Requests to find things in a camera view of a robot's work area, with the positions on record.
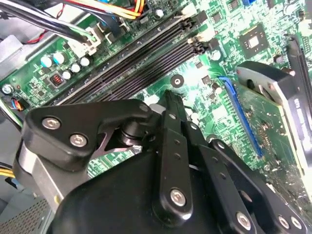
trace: orange wire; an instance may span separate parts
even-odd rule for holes
[[[145,2],[144,0],[141,0],[140,8],[138,10],[140,13],[143,11],[144,2]]]

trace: capacitor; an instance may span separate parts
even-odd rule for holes
[[[14,92],[14,88],[11,84],[4,84],[2,86],[2,92],[4,94],[12,94]]]
[[[80,64],[81,64],[81,66],[83,66],[83,67],[89,66],[90,63],[91,63],[91,60],[90,60],[88,57],[82,57],[82,58],[80,59]]]
[[[78,73],[81,70],[81,67],[78,63],[73,63],[70,70],[72,70],[72,72],[74,73]]]
[[[293,77],[296,75],[296,72],[293,69],[290,69],[288,67],[283,67],[281,70],[283,72],[288,73],[289,75],[292,75]]]
[[[64,79],[66,79],[66,80],[69,80],[69,79],[72,77],[71,71],[68,71],[68,70],[63,71],[62,77],[63,77]]]
[[[53,54],[53,61],[57,64],[63,64],[67,60],[67,55],[64,52],[56,52]]]
[[[221,58],[221,52],[219,50],[214,50],[211,54],[211,59],[214,61],[218,61]]]
[[[164,16],[163,10],[161,10],[161,9],[155,10],[155,18],[156,18],[157,20],[163,18],[163,16]]]
[[[43,67],[51,67],[53,65],[53,57],[51,55],[45,55],[40,59]]]
[[[296,10],[296,5],[295,4],[289,4],[286,5],[284,8],[284,14],[287,16],[290,16],[292,13],[294,13]]]
[[[214,92],[216,93],[216,94],[221,94],[222,93],[222,88],[217,84],[217,83],[213,83],[212,85],[211,85],[211,87],[212,87],[212,89],[214,90]]]

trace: integrated circuit chip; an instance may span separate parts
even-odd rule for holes
[[[248,30],[239,37],[239,43],[244,51],[246,59],[250,59],[269,47],[262,24]]]

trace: yellow wire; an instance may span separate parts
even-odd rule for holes
[[[72,0],[72,1],[83,4],[83,5],[91,6],[91,7],[94,7],[96,9],[103,10],[103,11],[110,11],[110,12],[113,12],[113,13],[116,13],[119,15],[120,15],[120,13],[124,13],[124,14],[130,15],[130,16],[135,16],[135,17],[138,17],[141,15],[141,13],[130,11],[128,9],[124,9],[122,7],[114,6],[111,4],[104,3],[104,2],[89,1],[89,0]]]
[[[0,169],[0,176],[15,178],[12,170],[8,170],[8,169]]]
[[[141,0],[136,0],[135,12],[139,11]]]

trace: mounting hole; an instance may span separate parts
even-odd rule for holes
[[[169,114],[170,118],[176,119],[176,116],[174,114]]]
[[[180,160],[180,159],[181,159],[181,156],[180,156],[178,153],[175,153],[175,158],[176,158],[177,160]]]
[[[173,87],[180,88],[184,84],[184,78],[183,76],[176,74],[171,77],[170,83]]]
[[[220,173],[220,176],[222,179],[226,179],[226,176],[222,172]]]

